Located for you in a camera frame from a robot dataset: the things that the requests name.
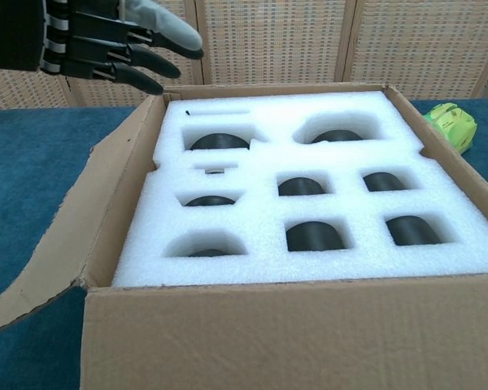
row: gray fingertip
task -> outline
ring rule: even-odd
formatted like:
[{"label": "gray fingertip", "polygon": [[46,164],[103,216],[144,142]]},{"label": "gray fingertip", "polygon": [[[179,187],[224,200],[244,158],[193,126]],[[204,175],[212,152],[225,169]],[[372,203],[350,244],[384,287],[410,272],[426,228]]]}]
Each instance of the gray fingertip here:
[{"label": "gray fingertip", "polygon": [[157,14],[159,33],[187,50],[196,51],[202,49],[203,39],[195,28],[166,8],[158,7],[161,8],[161,11]]},{"label": "gray fingertip", "polygon": [[203,39],[197,30],[163,6],[151,0],[125,0],[125,6],[127,20],[161,33],[187,50],[202,49]]}]

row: cardboard flap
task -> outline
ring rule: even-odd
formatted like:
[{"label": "cardboard flap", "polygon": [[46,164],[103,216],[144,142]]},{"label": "cardboard flap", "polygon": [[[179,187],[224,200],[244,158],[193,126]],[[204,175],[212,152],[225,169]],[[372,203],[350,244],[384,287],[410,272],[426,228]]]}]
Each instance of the cardboard flap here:
[{"label": "cardboard flap", "polygon": [[0,328],[74,284],[86,287],[82,271],[152,101],[148,98],[93,148],[29,263],[0,295]]},{"label": "cardboard flap", "polygon": [[170,100],[191,100],[209,98],[241,98],[263,95],[291,95],[297,93],[329,93],[354,91],[383,91],[384,84],[357,82],[322,84],[227,84],[227,85],[174,85],[167,88]]},{"label": "cardboard flap", "polygon": [[396,88],[388,86],[386,95],[425,145],[421,153],[435,159],[488,220],[488,182]]},{"label": "cardboard flap", "polygon": [[89,286],[111,285],[146,176],[156,169],[152,156],[166,113],[164,98],[153,99],[148,108],[144,122],[138,124],[139,131],[126,159],[124,174],[110,199],[94,249],[83,270],[83,278]]}]

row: open cardboard box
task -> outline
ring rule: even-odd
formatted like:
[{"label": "open cardboard box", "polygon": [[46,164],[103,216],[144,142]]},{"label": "open cardboard box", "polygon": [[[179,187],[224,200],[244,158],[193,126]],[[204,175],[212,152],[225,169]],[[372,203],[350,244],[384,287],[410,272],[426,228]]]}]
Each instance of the open cardboard box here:
[{"label": "open cardboard box", "polygon": [[167,102],[381,90],[488,219],[488,184],[405,97],[381,84],[192,86],[149,97],[94,147],[30,262],[0,296],[0,329],[88,291],[81,387],[485,389],[488,275],[110,288]]}]

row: foam slot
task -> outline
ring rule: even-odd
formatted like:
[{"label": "foam slot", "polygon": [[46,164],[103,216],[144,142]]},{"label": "foam slot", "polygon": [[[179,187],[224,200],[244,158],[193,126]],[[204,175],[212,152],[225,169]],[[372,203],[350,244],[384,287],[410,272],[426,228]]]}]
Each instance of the foam slot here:
[{"label": "foam slot", "polygon": [[371,112],[350,110],[311,116],[293,138],[300,144],[319,141],[361,141],[381,137],[380,122]]},{"label": "foam slot", "polygon": [[228,197],[222,197],[220,195],[206,195],[204,197],[196,197],[192,199],[185,206],[188,207],[200,207],[200,206],[224,206],[232,205],[235,201]]},{"label": "foam slot", "polygon": [[[361,140],[311,143],[334,130]],[[212,133],[250,147],[190,150]],[[171,102],[112,286],[488,273],[488,222],[423,147],[382,92]]]},{"label": "foam slot", "polygon": [[345,249],[340,233],[334,226],[321,221],[308,221],[293,226],[285,233],[290,252]]},{"label": "foam slot", "polygon": [[165,256],[169,258],[205,257],[209,253],[217,252],[224,256],[245,254],[246,246],[237,236],[225,230],[198,230],[172,241],[165,250]]},{"label": "foam slot", "polygon": [[396,245],[433,245],[442,241],[421,217],[403,215],[388,220],[387,227]]},{"label": "foam slot", "polygon": [[214,132],[198,138],[190,150],[199,149],[249,149],[250,144],[238,136],[223,132]]}]

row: black robotic finger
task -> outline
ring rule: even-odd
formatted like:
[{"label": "black robotic finger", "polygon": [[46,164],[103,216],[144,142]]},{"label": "black robotic finger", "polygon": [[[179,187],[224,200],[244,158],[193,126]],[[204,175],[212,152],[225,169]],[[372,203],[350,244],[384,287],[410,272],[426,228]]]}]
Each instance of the black robotic finger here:
[{"label": "black robotic finger", "polygon": [[125,63],[98,63],[94,61],[65,60],[59,74],[79,79],[109,80],[127,84],[150,95],[160,95],[163,87],[144,73]]},{"label": "black robotic finger", "polygon": [[129,45],[129,50],[132,54],[131,64],[134,67],[145,67],[169,79],[181,77],[179,68],[160,55],[139,45]]},{"label": "black robotic finger", "polygon": [[173,41],[170,41],[168,38],[166,38],[163,34],[159,32],[155,32],[152,35],[152,42],[149,43],[149,46],[162,47],[164,49],[168,49],[187,59],[201,59],[204,56],[204,52],[202,49],[188,50],[183,46],[178,45]]},{"label": "black robotic finger", "polygon": [[71,37],[88,37],[117,43],[152,42],[151,32],[133,22],[123,22],[81,11],[70,13],[68,27]]},{"label": "black robotic finger", "polygon": [[[67,3],[68,0],[55,0],[57,3]],[[119,19],[119,0],[71,0],[69,6],[72,11],[86,12],[91,15],[98,15],[104,18]]]},{"label": "black robotic finger", "polygon": [[174,64],[139,45],[73,37],[68,42],[67,53],[70,59],[99,63],[122,62],[134,67],[145,67],[168,78],[181,76],[181,71]]},{"label": "black robotic finger", "polygon": [[114,68],[113,83],[132,85],[134,88],[140,89],[150,95],[160,95],[163,93],[161,84],[141,71],[125,63],[113,63],[112,66]]}]

